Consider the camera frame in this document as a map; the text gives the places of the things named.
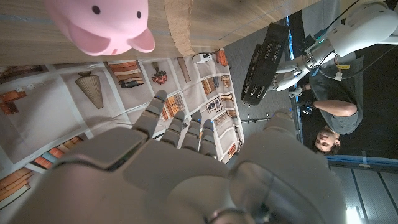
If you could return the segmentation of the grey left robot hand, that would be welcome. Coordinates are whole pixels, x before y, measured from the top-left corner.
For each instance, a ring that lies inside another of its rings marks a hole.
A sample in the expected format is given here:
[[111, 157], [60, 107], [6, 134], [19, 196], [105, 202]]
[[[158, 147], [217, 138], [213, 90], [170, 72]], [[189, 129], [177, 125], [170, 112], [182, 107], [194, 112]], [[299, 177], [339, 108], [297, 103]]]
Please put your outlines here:
[[288, 61], [279, 64], [268, 90], [282, 91], [295, 85], [310, 70], [303, 62]]

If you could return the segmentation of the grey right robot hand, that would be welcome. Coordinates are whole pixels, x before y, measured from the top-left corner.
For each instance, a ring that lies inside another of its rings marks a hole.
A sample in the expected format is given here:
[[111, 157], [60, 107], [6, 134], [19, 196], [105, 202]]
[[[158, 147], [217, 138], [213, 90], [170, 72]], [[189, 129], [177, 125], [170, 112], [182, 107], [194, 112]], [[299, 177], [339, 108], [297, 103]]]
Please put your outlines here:
[[166, 100], [155, 94], [131, 128], [114, 128], [61, 157], [11, 223], [345, 223], [340, 181], [295, 136], [288, 109], [218, 160], [213, 122], [178, 112], [153, 138]]

